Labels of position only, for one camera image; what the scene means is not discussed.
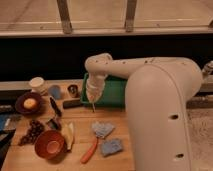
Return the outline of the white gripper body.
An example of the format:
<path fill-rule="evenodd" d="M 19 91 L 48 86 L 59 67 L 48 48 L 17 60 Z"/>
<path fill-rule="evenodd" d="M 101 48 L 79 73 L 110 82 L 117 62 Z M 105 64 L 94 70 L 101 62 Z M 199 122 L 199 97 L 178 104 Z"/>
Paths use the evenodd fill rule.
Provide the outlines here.
<path fill-rule="evenodd" d="M 86 80 L 86 95 L 89 102 L 97 102 L 105 88 L 105 76 L 90 75 Z"/>

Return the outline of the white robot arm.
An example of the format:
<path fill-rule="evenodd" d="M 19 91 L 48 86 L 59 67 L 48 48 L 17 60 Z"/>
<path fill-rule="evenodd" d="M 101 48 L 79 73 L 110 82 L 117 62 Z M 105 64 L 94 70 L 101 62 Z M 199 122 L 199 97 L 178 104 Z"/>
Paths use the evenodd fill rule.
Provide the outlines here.
<path fill-rule="evenodd" d="M 199 66 L 184 57 L 85 61 L 86 95 L 96 103 L 112 75 L 127 80 L 125 109 L 136 171 L 194 171 L 186 103 L 200 89 Z"/>

